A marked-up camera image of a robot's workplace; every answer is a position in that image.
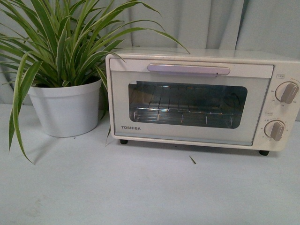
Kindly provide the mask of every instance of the control knob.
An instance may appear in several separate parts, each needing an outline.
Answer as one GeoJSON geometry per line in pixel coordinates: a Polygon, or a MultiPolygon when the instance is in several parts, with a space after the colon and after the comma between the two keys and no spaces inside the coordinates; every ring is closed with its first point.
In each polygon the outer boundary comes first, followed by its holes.
{"type": "Polygon", "coordinates": [[[298,85],[293,82],[285,82],[278,86],[275,91],[275,96],[279,101],[290,104],[296,97],[298,91],[298,85]]]}
{"type": "Polygon", "coordinates": [[[285,130],[285,125],[280,120],[273,120],[268,123],[265,128],[264,132],[268,137],[273,138],[275,141],[280,141],[282,134],[285,130]]]}

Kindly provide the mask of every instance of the white toaster oven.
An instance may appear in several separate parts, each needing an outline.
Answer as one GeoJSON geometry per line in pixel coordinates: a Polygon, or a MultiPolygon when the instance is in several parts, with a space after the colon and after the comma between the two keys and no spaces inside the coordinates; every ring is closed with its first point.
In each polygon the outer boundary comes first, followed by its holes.
{"type": "Polygon", "coordinates": [[[131,48],[106,57],[111,133],[280,151],[300,108],[300,62],[266,52],[131,48]]]}

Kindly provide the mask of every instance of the brand text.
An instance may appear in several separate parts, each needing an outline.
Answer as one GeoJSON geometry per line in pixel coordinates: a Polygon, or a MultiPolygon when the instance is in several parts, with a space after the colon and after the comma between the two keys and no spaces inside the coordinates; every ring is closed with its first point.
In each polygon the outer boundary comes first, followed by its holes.
{"type": "Polygon", "coordinates": [[[130,127],[130,126],[121,126],[122,129],[128,129],[128,130],[141,130],[140,127],[130,127]]]}

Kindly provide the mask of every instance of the label sticker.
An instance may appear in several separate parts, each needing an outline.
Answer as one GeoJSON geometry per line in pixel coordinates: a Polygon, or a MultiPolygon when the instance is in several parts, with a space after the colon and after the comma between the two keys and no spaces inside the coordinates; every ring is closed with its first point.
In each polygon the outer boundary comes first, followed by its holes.
{"type": "Polygon", "coordinates": [[[276,78],[279,78],[279,79],[284,79],[285,75],[284,74],[277,74],[276,78]]]}

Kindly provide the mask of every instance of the small debris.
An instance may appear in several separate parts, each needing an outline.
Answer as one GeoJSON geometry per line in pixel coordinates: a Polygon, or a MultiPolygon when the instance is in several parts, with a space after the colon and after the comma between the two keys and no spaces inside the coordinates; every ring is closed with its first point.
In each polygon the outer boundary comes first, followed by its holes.
{"type": "Polygon", "coordinates": [[[194,164],[197,164],[190,155],[189,155],[189,157],[191,158],[191,160],[193,161],[194,164]]]}

